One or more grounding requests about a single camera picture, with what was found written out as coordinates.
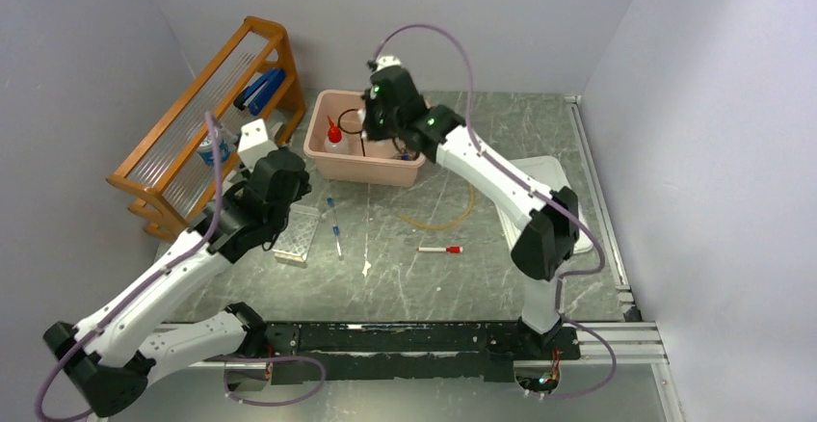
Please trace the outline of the black wire tripod stand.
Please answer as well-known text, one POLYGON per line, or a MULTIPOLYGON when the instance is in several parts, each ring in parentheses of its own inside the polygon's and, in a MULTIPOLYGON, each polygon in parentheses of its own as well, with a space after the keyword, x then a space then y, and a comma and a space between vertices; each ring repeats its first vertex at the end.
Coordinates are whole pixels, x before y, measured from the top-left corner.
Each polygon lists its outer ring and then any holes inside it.
POLYGON ((337 126, 342 133, 356 136, 360 148, 360 155, 365 157, 366 146, 363 138, 363 126, 361 120, 358 118, 358 114, 358 109, 347 109, 343 111, 337 118, 337 126))

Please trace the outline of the pink plastic bin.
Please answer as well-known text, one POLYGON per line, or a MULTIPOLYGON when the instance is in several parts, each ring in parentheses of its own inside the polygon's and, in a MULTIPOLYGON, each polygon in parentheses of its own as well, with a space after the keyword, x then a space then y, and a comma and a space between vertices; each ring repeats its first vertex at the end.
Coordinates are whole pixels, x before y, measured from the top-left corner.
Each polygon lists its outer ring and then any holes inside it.
POLYGON ((338 116, 347 109, 363 108, 359 92, 325 90, 317 94, 308 128, 303 141, 303 151, 314 162, 317 172, 325 179, 365 184, 410 187, 414 184, 420 168, 426 163, 422 155, 402 152, 391 141, 371 142, 365 140, 366 156, 360 155, 356 136, 347 135, 351 152, 348 155, 330 154, 324 151, 324 140, 331 117, 336 123, 338 116))

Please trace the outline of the white bottle red cap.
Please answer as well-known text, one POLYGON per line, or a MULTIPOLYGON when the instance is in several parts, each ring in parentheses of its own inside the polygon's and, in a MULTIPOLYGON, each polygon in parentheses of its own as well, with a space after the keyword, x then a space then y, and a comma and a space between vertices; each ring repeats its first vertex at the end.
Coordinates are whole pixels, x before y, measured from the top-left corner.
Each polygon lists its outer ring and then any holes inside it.
POLYGON ((327 117, 327 121, 329 126, 324 140, 325 153, 348 155, 351 147, 346 134, 331 117, 327 117))

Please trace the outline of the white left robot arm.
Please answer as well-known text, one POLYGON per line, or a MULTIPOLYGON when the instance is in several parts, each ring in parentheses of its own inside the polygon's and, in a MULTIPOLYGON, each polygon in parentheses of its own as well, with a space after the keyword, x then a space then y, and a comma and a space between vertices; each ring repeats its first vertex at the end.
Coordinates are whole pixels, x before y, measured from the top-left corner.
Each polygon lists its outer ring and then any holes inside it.
POLYGON ((198 361, 272 356, 266 322, 245 303, 170 332, 156 328, 248 251, 270 248, 288 224, 291 205, 310 190, 300 156, 287 148, 269 152, 248 178, 209 202, 166 254, 112 301, 76 325, 49 327, 44 343, 89 405, 81 415, 117 414, 150 385, 198 361))

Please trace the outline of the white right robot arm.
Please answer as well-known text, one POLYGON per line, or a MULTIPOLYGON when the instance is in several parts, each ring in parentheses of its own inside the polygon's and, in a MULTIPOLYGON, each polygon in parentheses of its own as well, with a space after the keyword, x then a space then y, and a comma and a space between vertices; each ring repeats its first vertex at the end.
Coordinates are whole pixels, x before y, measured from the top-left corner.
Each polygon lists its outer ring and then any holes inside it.
POLYGON ((464 119, 444 105, 431 107, 401 62, 382 57, 367 64, 369 85, 362 99, 365 136, 395 140, 468 181, 518 229, 512 262, 524 275, 519 343, 529 357, 542 358, 557 344, 556 275, 579 239, 578 197, 568 187, 552 190, 499 156, 464 119))

